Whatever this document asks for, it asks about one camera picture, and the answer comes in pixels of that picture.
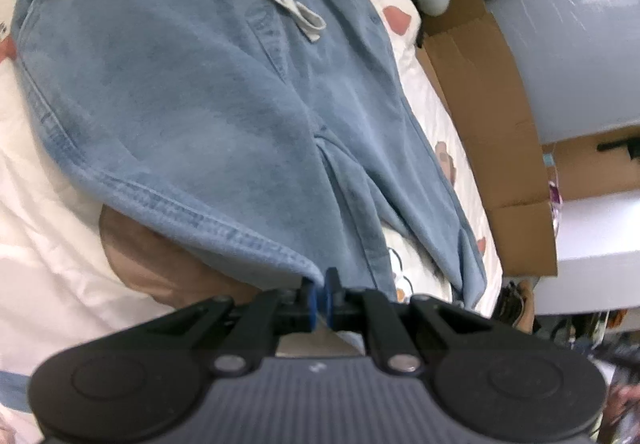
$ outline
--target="red patch on fabric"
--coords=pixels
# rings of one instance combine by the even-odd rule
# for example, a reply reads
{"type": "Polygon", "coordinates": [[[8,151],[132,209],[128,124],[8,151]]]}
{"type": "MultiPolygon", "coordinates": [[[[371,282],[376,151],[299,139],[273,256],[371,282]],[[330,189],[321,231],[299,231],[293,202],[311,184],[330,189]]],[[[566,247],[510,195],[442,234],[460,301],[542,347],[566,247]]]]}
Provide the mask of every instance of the red patch on fabric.
{"type": "Polygon", "coordinates": [[[385,14],[386,21],[389,24],[391,30],[402,36],[409,29],[411,23],[411,15],[407,15],[404,11],[396,8],[395,6],[387,6],[382,10],[385,14]]]}
{"type": "Polygon", "coordinates": [[[486,238],[482,237],[480,240],[476,241],[476,243],[478,244],[478,251],[480,251],[480,254],[484,256],[484,252],[486,251],[486,238]]]}
{"type": "Polygon", "coordinates": [[[17,56],[18,53],[15,50],[14,39],[11,36],[7,36],[2,42],[0,42],[0,62],[5,58],[15,60],[17,56]]]}

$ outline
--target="white surface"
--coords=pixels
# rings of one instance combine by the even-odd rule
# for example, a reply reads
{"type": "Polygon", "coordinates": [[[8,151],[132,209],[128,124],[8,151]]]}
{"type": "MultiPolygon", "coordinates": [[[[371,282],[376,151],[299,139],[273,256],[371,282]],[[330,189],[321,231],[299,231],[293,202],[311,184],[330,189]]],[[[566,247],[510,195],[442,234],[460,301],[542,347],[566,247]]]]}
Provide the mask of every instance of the white surface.
{"type": "MultiPolygon", "coordinates": [[[[490,315],[502,269],[473,174],[460,139],[433,86],[415,58],[418,15],[409,0],[396,5],[412,17],[410,30],[389,31],[405,94],[432,145],[446,142],[455,161],[455,191],[477,237],[486,238],[488,286],[478,311],[490,315]]],[[[0,22],[10,23],[15,0],[0,0],[0,22]]],[[[114,275],[98,233],[102,205],[76,190],[34,138],[11,60],[0,62],[0,369],[29,375],[59,350],[168,312],[166,306],[126,288],[114,275]]],[[[398,253],[396,284],[403,292],[451,300],[450,285],[429,255],[385,230],[398,253]]],[[[30,414],[0,406],[0,416],[20,442],[40,432],[30,414]]]]}
{"type": "Polygon", "coordinates": [[[558,276],[536,286],[536,314],[640,306],[640,190],[565,202],[558,276]]]}

